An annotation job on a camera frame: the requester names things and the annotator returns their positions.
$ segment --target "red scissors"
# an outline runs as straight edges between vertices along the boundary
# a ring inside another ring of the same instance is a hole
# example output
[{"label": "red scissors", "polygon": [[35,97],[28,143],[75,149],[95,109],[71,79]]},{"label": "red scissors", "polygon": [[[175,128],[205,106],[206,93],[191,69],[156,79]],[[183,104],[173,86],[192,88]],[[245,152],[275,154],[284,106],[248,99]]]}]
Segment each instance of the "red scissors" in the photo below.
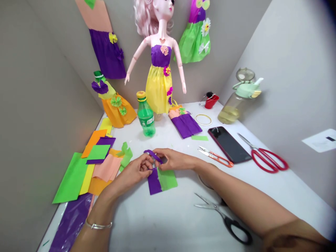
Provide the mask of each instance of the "red scissors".
[{"label": "red scissors", "polygon": [[[251,147],[252,149],[252,158],[254,160],[254,162],[261,168],[263,169],[265,172],[268,173],[277,173],[278,171],[284,171],[284,170],[288,170],[289,169],[289,165],[287,164],[287,162],[279,157],[277,154],[268,151],[266,149],[261,149],[261,148],[257,148],[256,146],[254,146],[253,144],[251,144],[245,137],[243,137],[242,135],[240,135],[238,133],[238,135]],[[275,162],[269,155],[271,154],[272,156],[276,157],[277,159],[279,159],[282,164],[283,167],[281,167],[277,162]],[[259,164],[258,160],[256,159],[255,156],[258,156],[263,162],[265,162],[265,164],[267,164],[272,170],[266,169],[265,167],[263,167],[261,164]]]}]

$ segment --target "doll face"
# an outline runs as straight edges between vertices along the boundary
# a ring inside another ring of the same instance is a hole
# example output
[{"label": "doll face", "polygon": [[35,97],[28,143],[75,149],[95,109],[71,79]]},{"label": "doll face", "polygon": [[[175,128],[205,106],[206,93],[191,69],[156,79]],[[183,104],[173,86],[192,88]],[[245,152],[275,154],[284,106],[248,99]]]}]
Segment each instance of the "doll face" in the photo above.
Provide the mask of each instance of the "doll face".
[{"label": "doll face", "polygon": [[169,21],[174,14],[175,0],[153,0],[155,15],[158,20]]}]

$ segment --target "purple bodice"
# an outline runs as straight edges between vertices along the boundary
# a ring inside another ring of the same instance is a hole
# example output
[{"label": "purple bodice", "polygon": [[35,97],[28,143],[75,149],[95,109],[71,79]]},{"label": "purple bodice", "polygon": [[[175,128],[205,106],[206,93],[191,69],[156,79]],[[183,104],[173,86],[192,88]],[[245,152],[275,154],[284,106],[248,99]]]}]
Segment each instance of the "purple bodice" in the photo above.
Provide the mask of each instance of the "purple bodice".
[{"label": "purple bodice", "polygon": [[152,47],[152,65],[157,67],[169,66],[170,56],[172,49],[168,47],[168,55],[164,55],[161,51],[161,45],[155,45]]},{"label": "purple bodice", "polygon": [[203,7],[198,9],[196,6],[196,0],[192,0],[189,23],[198,23],[199,21],[204,21],[205,16],[206,16],[206,13]]}]

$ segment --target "gray wall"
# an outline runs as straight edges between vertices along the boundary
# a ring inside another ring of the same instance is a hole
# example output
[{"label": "gray wall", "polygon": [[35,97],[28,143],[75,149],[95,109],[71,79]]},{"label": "gray wall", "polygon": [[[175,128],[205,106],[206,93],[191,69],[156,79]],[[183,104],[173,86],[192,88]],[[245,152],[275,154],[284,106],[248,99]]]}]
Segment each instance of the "gray wall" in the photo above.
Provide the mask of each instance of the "gray wall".
[{"label": "gray wall", "polygon": [[[91,38],[75,0],[27,0],[36,14],[48,27],[60,49],[77,71],[83,82],[91,89],[93,71],[99,69]],[[209,90],[220,93],[261,17],[271,0],[212,1],[207,11],[211,19],[212,52],[200,63],[184,65],[187,94],[183,95],[177,65],[172,61],[174,98],[179,103],[199,101]],[[118,36],[118,44],[125,52],[128,68],[133,54],[142,42],[134,24],[133,0],[105,0],[112,27]],[[180,40],[190,14],[191,0],[178,0],[175,5],[172,37]],[[136,64],[131,81],[124,86],[122,80],[112,80],[112,86],[134,107],[137,91],[146,86],[151,65],[150,48],[147,48]],[[98,103],[96,93],[91,91]]]},{"label": "gray wall", "polygon": [[301,140],[336,129],[336,39],[316,0],[273,0],[223,88],[224,104],[239,67],[265,78],[242,122],[336,209],[336,150],[317,153]]},{"label": "gray wall", "polygon": [[0,7],[0,250],[35,251],[102,110],[26,1]]}]

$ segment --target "black handle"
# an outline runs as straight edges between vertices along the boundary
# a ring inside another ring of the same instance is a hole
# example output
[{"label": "black handle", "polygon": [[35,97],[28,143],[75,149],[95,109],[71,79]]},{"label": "black handle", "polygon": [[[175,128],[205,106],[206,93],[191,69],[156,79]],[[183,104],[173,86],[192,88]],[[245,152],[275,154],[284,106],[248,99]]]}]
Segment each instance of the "black handle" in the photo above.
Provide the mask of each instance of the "black handle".
[{"label": "black handle", "polygon": [[[252,236],[251,234],[245,229],[243,228],[237,221],[235,220],[231,220],[230,218],[228,217],[225,217],[224,218],[224,223],[225,223],[225,226],[226,228],[228,229],[228,231],[230,232],[230,234],[237,240],[239,241],[240,243],[244,244],[244,245],[251,245],[252,242],[253,242],[253,239],[252,239]],[[239,239],[238,236],[236,236],[236,234],[233,232],[231,226],[235,226],[237,228],[239,228],[241,231],[243,231],[246,236],[247,236],[247,241],[242,241]]]}]

